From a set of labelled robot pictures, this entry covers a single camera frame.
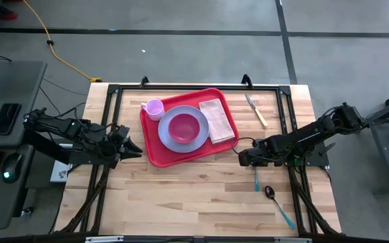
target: wooden tabletop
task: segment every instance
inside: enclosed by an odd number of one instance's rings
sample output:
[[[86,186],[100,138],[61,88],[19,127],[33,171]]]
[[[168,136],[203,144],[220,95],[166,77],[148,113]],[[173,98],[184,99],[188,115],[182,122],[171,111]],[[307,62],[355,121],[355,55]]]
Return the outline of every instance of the wooden tabletop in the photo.
[[[101,122],[107,86],[107,83],[91,85],[84,119],[98,124]],[[309,89],[306,85],[290,87],[300,128],[315,120]],[[130,128],[131,139],[144,153],[141,158],[120,161],[115,169],[111,169],[100,234],[297,236],[297,230],[288,227],[274,202],[267,199],[263,192],[254,191],[253,168],[241,167],[232,150],[167,168],[157,168],[149,163],[139,118],[140,104],[152,98],[164,99],[186,92],[190,91],[124,91],[118,124]],[[267,120],[266,129],[262,128],[247,103],[246,92]],[[282,133],[274,92],[235,90],[223,93],[240,137],[266,138]],[[109,123],[114,103],[115,97],[109,112]],[[286,102],[284,105],[288,118]],[[250,141],[241,140],[236,149],[240,151],[249,147]],[[70,173],[55,230],[66,226],[85,201],[90,171],[91,166],[81,165]],[[269,167],[259,167],[258,174],[261,187],[273,187],[276,200],[296,225],[287,169],[271,164]],[[340,231],[327,175],[320,168],[308,167],[307,176],[314,205],[328,223]],[[302,210],[308,229],[307,211],[305,207]],[[92,206],[90,226],[94,213],[95,205]]]

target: wooden handle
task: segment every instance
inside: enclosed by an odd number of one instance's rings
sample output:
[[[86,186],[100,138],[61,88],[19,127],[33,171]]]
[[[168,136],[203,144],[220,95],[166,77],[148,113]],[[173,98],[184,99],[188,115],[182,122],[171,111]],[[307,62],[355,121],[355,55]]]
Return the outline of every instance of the wooden handle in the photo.
[[[268,126],[267,121],[265,121],[265,119],[263,118],[263,116],[261,115],[261,113],[259,112],[259,110],[257,108],[255,109],[255,111],[256,111],[257,117],[259,118],[259,120],[262,123],[263,128],[266,128]]]

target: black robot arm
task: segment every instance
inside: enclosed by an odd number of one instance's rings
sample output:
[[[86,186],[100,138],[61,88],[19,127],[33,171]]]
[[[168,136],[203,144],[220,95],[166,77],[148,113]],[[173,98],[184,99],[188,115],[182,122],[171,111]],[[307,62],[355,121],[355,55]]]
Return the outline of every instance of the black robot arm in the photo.
[[[368,127],[355,107],[343,103],[328,109],[317,121],[289,134],[255,139],[253,148],[239,152],[238,160],[241,166],[268,166],[272,162],[281,166],[284,161],[303,158],[313,151],[316,144],[335,134],[354,134]]]
[[[62,163],[107,165],[115,169],[121,159],[141,157],[142,150],[128,137],[130,128],[116,126],[110,133],[105,126],[87,119],[60,119],[45,114],[46,109],[34,110],[24,116],[24,143]],[[44,138],[38,132],[49,132],[72,141],[67,149]]]

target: pink bowl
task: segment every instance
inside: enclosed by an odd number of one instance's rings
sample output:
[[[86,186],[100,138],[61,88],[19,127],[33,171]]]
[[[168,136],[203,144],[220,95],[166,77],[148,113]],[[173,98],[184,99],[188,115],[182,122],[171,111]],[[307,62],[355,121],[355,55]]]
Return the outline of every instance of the pink bowl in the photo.
[[[179,143],[193,142],[199,134],[199,121],[189,114],[176,115],[169,123],[169,134]]]

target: computer mouse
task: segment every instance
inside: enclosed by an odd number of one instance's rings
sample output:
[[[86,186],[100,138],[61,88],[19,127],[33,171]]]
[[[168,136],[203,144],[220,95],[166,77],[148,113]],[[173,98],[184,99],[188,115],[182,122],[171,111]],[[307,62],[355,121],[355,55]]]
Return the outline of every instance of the computer mouse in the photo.
[[[5,183],[14,183],[19,179],[22,168],[22,155],[12,153],[5,158],[1,166],[1,175]]]

